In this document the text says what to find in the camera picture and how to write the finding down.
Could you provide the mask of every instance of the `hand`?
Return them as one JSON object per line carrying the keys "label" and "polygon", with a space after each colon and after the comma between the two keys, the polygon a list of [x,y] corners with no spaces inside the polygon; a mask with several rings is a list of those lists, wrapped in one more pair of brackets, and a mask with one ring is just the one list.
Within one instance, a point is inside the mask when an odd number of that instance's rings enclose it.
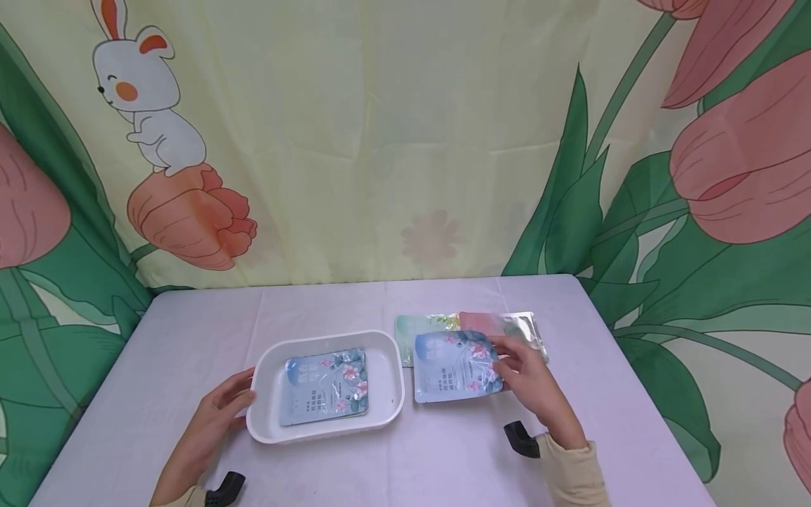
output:
{"label": "hand", "polygon": [[541,354],[515,338],[489,339],[499,356],[505,356],[493,363],[493,369],[518,401],[547,427],[552,439],[564,449],[587,447],[580,421]]}
{"label": "hand", "polygon": [[225,434],[232,428],[245,427],[245,417],[237,414],[256,397],[249,390],[253,372],[250,368],[232,375],[200,401],[161,472],[150,505],[169,504],[196,485],[211,465]]}

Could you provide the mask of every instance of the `tulip flower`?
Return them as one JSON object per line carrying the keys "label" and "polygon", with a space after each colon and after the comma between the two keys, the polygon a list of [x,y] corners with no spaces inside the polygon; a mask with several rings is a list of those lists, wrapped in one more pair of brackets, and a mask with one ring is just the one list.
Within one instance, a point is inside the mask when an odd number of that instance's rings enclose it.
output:
{"label": "tulip flower", "polygon": [[751,54],[794,0],[640,0],[673,8],[676,18],[701,18],[684,49],[663,107],[693,104],[718,86]]}
{"label": "tulip flower", "polygon": [[0,269],[39,259],[70,226],[62,193],[0,123]]}
{"label": "tulip flower", "polygon": [[685,128],[670,172],[698,225],[725,243],[773,238],[811,214],[811,51]]}
{"label": "tulip flower", "polygon": [[794,395],[794,405],[786,414],[783,445],[800,481],[811,493],[811,380]]}
{"label": "tulip flower", "polygon": [[130,195],[127,216],[156,247],[202,269],[225,271],[256,236],[248,199],[223,188],[208,164],[151,174]]}

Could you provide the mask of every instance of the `rabbit's orange cheek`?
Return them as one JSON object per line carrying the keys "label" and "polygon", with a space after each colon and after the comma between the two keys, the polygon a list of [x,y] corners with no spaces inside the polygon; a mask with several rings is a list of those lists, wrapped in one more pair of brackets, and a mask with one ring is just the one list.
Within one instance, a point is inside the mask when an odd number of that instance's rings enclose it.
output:
{"label": "rabbit's orange cheek", "polygon": [[121,97],[121,100],[132,102],[138,98],[138,89],[126,81],[122,81],[115,85],[115,92]]}

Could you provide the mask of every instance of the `curtain backdrop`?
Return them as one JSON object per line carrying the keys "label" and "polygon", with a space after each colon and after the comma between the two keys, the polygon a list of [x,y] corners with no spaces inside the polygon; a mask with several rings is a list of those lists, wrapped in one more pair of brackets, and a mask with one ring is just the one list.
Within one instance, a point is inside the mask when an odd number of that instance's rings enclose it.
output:
{"label": "curtain backdrop", "polygon": [[719,505],[811,500],[811,1],[0,23],[0,506],[156,292],[536,273],[578,275]]}

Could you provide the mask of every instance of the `pink packet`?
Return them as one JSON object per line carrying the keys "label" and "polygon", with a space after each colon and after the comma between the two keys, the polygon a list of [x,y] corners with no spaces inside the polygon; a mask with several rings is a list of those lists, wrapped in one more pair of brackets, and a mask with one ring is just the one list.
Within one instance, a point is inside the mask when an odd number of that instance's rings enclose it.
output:
{"label": "pink packet", "polygon": [[547,348],[543,346],[535,315],[532,312],[517,313],[472,313],[459,312],[459,327],[462,331],[479,331],[492,336],[507,336],[526,341],[549,362]]}

